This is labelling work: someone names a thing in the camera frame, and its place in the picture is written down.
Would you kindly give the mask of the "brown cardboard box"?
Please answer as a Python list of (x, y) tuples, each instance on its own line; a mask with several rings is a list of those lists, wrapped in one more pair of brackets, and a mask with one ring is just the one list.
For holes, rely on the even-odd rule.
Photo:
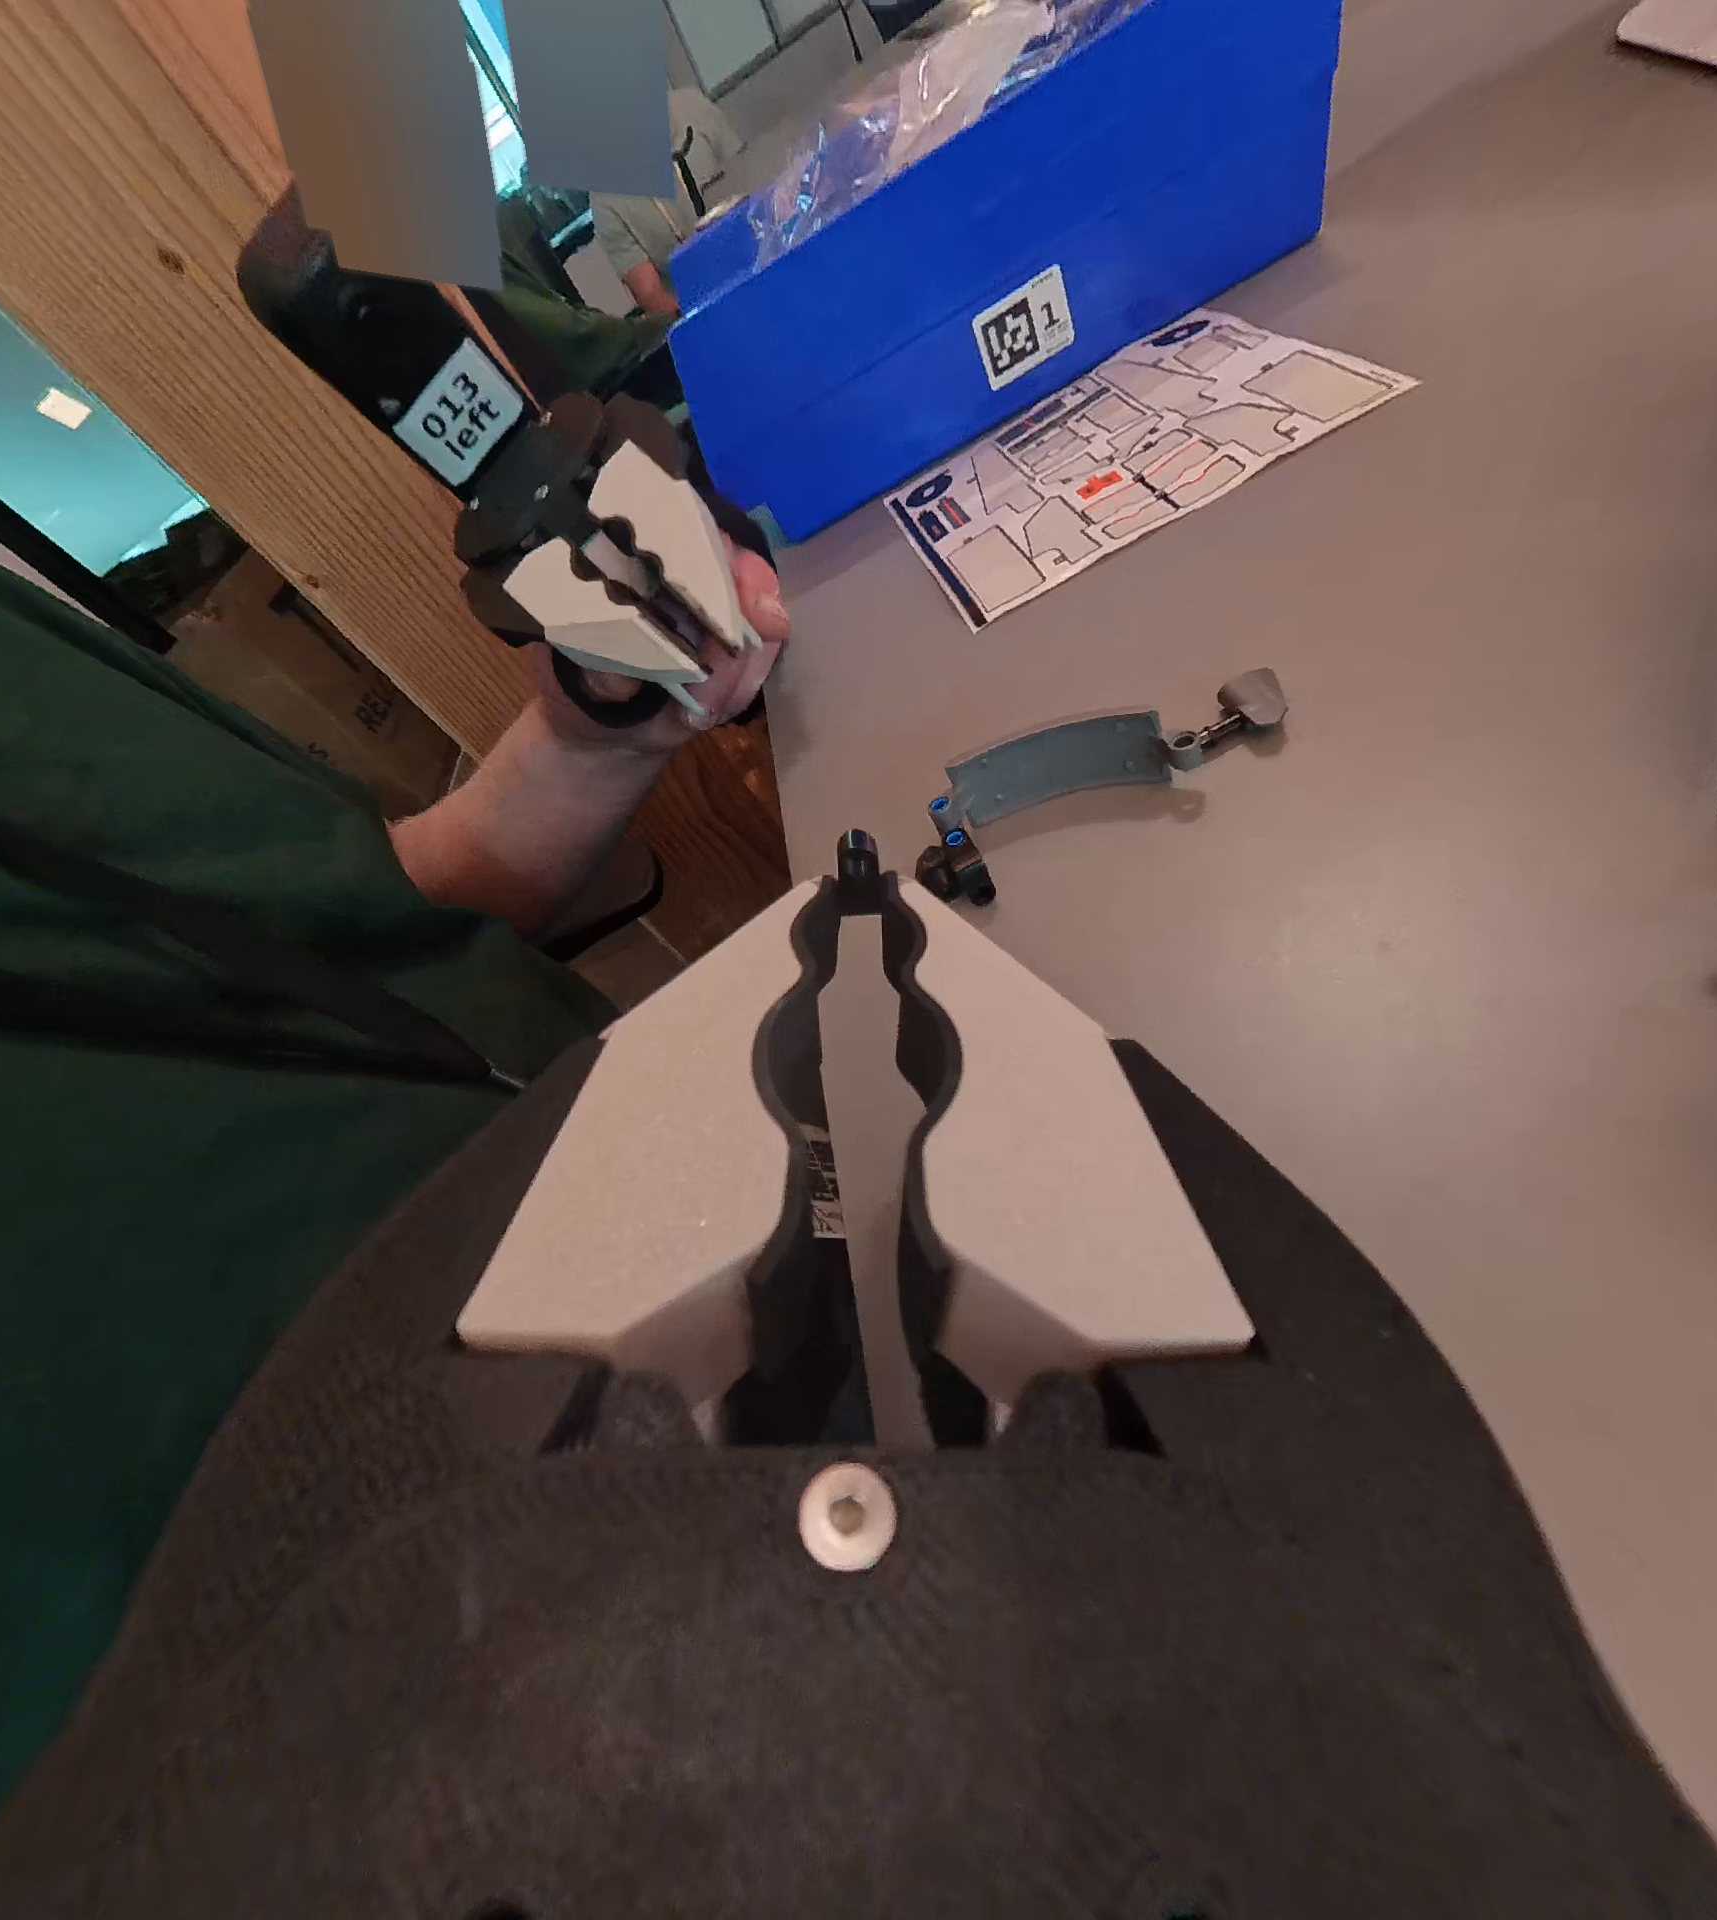
[(446, 794), (457, 744), (259, 554), (239, 558), (169, 631), (187, 675), (365, 781), (389, 818)]

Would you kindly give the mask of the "grey curved lego panel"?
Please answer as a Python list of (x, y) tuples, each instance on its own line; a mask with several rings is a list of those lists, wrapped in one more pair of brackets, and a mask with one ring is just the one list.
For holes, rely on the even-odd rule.
[(1225, 682), (1215, 697), (1215, 718), (1199, 727), (1169, 730), (1154, 707), (1106, 710), (976, 748), (945, 767), (927, 813), (945, 836), (1085, 791), (1169, 787), (1229, 744), (1279, 732), (1288, 716), (1271, 667)]

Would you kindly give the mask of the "person's left hand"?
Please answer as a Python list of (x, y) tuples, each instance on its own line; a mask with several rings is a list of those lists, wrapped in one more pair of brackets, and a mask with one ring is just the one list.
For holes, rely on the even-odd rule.
[(766, 716), (766, 683), (790, 637), (790, 618), (763, 527), (726, 503), (721, 535), (742, 624), (759, 642), (730, 652), (709, 639), (702, 650), (706, 678), (688, 690), (692, 706), (668, 695), (645, 718), (622, 723), (611, 719), (606, 710), (634, 706), (641, 683), (572, 665), (549, 650), (549, 682), (541, 699), (557, 711), (555, 727), (563, 736), (597, 748), (668, 757), (699, 737), (744, 730)]

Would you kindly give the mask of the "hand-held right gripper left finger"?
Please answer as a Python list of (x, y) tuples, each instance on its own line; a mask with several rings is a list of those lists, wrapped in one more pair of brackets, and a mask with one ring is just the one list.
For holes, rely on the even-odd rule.
[(822, 1092), (832, 877), (606, 1025), (457, 1317), (482, 1353), (670, 1379), (741, 1443), (868, 1441)]

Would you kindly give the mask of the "clear plastic bags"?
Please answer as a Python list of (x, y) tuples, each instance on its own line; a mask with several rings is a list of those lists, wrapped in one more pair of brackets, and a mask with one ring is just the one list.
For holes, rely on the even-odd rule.
[(730, 204), (744, 218), (752, 268), (800, 250), (1138, 9), (1138, 2), (936, 6), (883, 48), (878, 66), (807, 113)]

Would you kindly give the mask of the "person's left forearm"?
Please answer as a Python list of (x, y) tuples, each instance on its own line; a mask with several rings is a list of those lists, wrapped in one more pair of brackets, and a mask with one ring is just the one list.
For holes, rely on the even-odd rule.
[(389, 823), (390, 849), (422, 898), (544, 940), (590, 887), (670, 756), (645, 727), (606, 730), (570, 702), (535, 697), (468, 779)]

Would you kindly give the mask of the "blue plastic bin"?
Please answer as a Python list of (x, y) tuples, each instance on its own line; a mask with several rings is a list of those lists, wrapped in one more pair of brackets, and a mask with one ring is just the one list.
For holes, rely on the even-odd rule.
[(715, 485), (800, 541), (1310, 242), (1338, 2), (1145, 2), (800, 250), (676, 252)]

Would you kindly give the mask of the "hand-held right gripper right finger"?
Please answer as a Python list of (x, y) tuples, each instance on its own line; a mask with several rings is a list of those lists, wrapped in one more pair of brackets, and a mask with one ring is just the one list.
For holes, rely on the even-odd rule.
[(881, 963), (918, 1095), (896, 1296), (935, 1443), (985, 1443), (1047, 1376), (1229, 1357), (1254, 1323), (1106, 1032), (894, 876)]

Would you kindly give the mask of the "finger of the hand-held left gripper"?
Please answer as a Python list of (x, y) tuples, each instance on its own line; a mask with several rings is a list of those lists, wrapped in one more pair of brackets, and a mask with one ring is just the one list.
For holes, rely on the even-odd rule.
[(563, 658), (584, 672), (641, 682), (688, 716), (702, 716), (695, 690), (709, 678), (702, 650), (712, 637), (712, 541), (668, 543), (648, 595), (597, 570), (580, 574), (578, 560), (565, 541), (546, 541), (513, 561), (502, 585)]
[(586, 512), (578, 555), (681, 656), (697, 658), (706, 643), (732, 656), (765, 647), (716, 518), (646, 447), (622, 442), (606, 456)]

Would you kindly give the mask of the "lego sticker sheet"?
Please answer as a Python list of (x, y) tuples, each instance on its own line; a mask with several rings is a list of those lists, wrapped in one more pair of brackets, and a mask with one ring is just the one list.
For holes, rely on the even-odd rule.
[(1201, 306), (883, 499), (970, 630), (1418, 388)]

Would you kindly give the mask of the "wooden post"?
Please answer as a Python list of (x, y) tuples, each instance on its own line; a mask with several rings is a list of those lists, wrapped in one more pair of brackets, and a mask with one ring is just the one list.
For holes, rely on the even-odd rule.
[(289, 184), (245, 3), (0, 3), (0, 307), (479, 765), (546, 652), (487, 634), (458, 502), (247, 307)]

